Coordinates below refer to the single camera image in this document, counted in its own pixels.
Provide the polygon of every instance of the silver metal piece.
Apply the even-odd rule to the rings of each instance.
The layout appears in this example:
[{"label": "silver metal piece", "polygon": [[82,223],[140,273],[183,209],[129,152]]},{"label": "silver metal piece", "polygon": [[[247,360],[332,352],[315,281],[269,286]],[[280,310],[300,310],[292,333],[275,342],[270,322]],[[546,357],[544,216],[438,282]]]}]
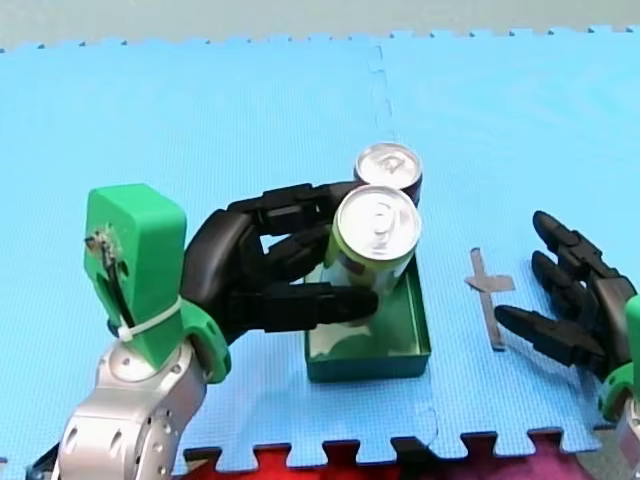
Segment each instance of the silver metal piece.
[{"label": "silver metal piece", "polygon": [[404,190],[415,201],[413,192],[420,188],[422,162],[403,145],[378,143],[360,154],[355,176],[366,183]]},{"label": "silver metal piece", "polygon": [[505,344],[493,313],[491,293],[514,290],[513,279],[506,275],[487,275],[479,248],[471,249],[471,265],[473,267],[473,277],[465,278],[465,282],[479,292],[480,304],[482,305],[482,313],[487,325],[491,347],[496,351],[503,351]]},{"label": "silver metal piece", "polygon": [[396,260],[411,253],[422,221],[411,199],[385,185],[353,190],[336,212],[338,230],[357,255],[371,260]]},{"label": "silver metal piece", "polygon": [[624,404],[623,415],[616,427],[616,439],[633,470],[631,478],[640,479],[640,405],[631,397]]},{"label": "silver metal piece", "polygon": [[67,423],[52,480],[169,480],[182,432],[205,395],[189,343],[155,371],[117,341]]}]

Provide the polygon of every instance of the interlocking foam tile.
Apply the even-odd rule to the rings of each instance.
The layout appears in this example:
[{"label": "interlocking foam tile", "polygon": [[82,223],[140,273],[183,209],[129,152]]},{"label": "interlocking foam tile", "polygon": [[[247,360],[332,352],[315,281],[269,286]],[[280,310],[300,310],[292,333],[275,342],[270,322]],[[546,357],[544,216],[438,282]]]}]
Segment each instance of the interlocking foam tile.
[{"label": "interlocking foam tile", "polygon": [[392,460],[389,439],[402,436],[445,457],[464,455],[459,436],[481,431],[497,432],[505,455],[530,453],[526,434],[536,428],[563,429],[566,450],[597,447],[594,382],[509,334],[509,350],[494,354],[464,283],[479,246],[487,271],[516,283],[494,300],[544,311],[527,266],[539,246],[536,208],[580,226],[637,277],[637,228],[621,220],[638,200],[638,40],[594,32],[135,47],[115,39],[0,56],[6,477],[20,478],[57,440],[110,341],[81,264],[90,188],[145,181],[185,208],[192,234],[234,199],[347,178],[357,153],[387,138],[425,160],[429,371],[311,385],[300,334],[251,333],[232,347],[233,371],[210,388],[182,447],[222,447],[221,470],[254,467],[252,448],[272,443],[292,445],[293,466],[324,463],[330,440],[360,440],[361,462]]},{"label": "interlocking foam tile", "polygon": [[488,431],[498,455],[532,453],[527,432],[546,428],[564,431],[566,451],[598,447],[593,380],[505,330],[507,351],[494,353],[477,293],[462,281],[480,247],[490,274],[515,281],[494,303],[549,314],[529,263],[544,250],[537,209],[640,280],[640,229],[629,223],[640,201],[640,37],[592,30],[382,42],[392,126],[425,164],[419,268],[439,456],[464,455],[460,435]]}]

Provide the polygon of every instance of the green tray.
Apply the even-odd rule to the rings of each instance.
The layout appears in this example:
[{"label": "green tray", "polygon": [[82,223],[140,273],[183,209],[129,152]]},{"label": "green tray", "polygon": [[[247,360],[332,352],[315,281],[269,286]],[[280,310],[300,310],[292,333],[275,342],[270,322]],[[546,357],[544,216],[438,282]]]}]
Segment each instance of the green tray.
[{"label": "green tray", "polygon": [[[321,266],[305,278],[320,279]],[[431,353],[415,258],[378,313],[363,326],[320,325],[305,333],[312,382],[417,377]]]}]

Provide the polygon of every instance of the black robotic finger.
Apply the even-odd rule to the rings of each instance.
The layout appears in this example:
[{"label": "black robotic finger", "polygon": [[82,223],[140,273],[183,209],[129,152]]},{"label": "black robotic finger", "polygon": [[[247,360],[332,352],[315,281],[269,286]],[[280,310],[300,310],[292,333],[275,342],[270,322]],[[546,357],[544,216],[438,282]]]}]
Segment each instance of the black robotic finger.
[{"label": "black robotic finger", "polygon": [[294,233],[269,248],[267,263],[272,281],[293,282],[313,271],[327,251],[330,225]]},{"label": "black robotic finger", "polygon": [[591,275],[608,278],[618,276],[616,269],[602,260],[602,251],[577,230],[569,230],[548,213],[537,211],[533,227],[558,257],[558,266],[574,280],[587,281]]},{"label": "black robotic finger", "polygon": [[259,235],[286,235],[331,223],[344,197],[360,185],[359,181],[293,185],[233,202],[227,210],[249,215]]},{"label": "black robotic finger", "polygon": [[553,260],[540,251],[531,256],[533,274],[549,294],[554,312],[567,320],[576,320],[582,312],[586,297],[586,288],[578,280],[560,268]]},{"label": "black robotic finger", "polygon": [[227,297],[224,317],[244,330],[289,332],[358,320],[377,308],[378,296],[367,288],[274,284],[256,292],[233,292]]},{"label": "black robotic finger", "polygon": [[551,320],[538,312],[498,306],[496,320],[509,331],[533,344],[533,348],[566,366],[580,366],[598,378],[606,377],[606,352],[579,323]]}]

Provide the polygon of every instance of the red mat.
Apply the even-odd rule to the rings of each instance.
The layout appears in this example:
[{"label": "red mat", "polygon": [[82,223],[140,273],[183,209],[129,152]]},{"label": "red mat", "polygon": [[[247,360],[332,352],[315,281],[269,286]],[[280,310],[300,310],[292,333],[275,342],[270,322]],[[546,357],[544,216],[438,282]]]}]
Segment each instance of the red mat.
[{"label": "red mat", "polygon": [[414,454],[413,459],[404,460],[404,466],[371,467],[355,464],[357,446],[332,445],[325,449],[326,467],[305,470],[286,468],[286,448],[267,449],[256,451],[257,472],[221,474],[209,463],[184,480],[593,480],[574,456],[559,452],[558,440],[558,436],[538,436],[536,455],[497,459],[492,439],[475,438],[465,441],[470,454],[463,461],[441,462],[424,454],[416,461]]}]

